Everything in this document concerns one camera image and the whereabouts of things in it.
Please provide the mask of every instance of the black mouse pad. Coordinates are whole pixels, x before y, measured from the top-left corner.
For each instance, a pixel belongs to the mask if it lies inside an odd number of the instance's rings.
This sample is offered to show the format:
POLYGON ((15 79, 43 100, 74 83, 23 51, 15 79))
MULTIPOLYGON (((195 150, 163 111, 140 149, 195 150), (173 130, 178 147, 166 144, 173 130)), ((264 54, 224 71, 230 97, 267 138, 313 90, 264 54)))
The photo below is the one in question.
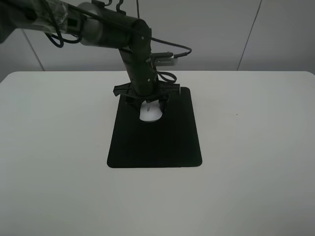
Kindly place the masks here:
POLYGON ((170 95, 156 122, 143 122, 139 112, 120 97, 107 165, 111 168, 196 167, 202 163, 189 88, 170 95))

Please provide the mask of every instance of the white table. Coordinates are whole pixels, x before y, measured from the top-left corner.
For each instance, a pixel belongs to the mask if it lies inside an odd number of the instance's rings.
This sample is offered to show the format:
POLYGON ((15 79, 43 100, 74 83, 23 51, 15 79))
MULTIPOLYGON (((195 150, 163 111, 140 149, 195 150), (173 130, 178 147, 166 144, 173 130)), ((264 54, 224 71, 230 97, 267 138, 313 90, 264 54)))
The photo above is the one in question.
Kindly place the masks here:
POLYGON ((0 235, 315 235, 315 76, 176 72, 203 164, 106 165, 125 72, 0 84, 0 235))

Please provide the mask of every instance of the white computer mouse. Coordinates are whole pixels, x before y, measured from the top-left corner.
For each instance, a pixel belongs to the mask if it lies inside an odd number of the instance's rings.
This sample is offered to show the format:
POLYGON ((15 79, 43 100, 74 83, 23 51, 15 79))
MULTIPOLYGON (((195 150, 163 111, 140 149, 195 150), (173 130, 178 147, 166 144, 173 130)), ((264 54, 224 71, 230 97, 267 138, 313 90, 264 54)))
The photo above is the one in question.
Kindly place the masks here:
POLYGON ((157 101, 147 103, 144 101, 140 108, 140 120, 145 122, 154 122, 162 117, 160 105, 157 101))

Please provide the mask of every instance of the white wall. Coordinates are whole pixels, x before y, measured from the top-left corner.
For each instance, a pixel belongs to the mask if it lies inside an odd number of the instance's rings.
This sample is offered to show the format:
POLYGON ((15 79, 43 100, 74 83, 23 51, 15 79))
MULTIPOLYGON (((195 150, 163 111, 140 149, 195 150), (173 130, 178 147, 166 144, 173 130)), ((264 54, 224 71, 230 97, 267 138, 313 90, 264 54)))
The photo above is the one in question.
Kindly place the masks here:
MULTIPOLYGON (((78 5, 81 1, 68 0, 78 5)), ((113 9, 118 0, 113 1, 113 9)), ((260 0, 139 0, 153 36, 193 48, 172 70, 236 70, 260 0)), ((136 16, 136 0, 122 9, 136 16)), ((26 31, 45 70, 124 70, 118 50, 81 44, 58 49, 41 32, 26 31)), ((153 43, 154 52, 180 49, 153 43)))
POLYGON ((263 0, 239 69, 315 73, 314 10, 314 0, 263 0))
POLYGON ((40 64, 20 29, 0 44, 0 82, 14 71, 40 70, 40 64))

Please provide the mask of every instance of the black mat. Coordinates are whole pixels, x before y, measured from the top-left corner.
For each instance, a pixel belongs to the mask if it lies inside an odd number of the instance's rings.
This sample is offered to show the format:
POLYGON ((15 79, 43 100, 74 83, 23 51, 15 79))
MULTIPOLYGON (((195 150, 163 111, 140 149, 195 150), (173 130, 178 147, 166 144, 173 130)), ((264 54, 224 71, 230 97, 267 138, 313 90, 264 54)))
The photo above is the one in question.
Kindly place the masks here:
POLYGON ((111 168, 196 167, 202 163, 190 90, 171 95, 163 117, 152 123, 120 97, 107 165, 111 168))

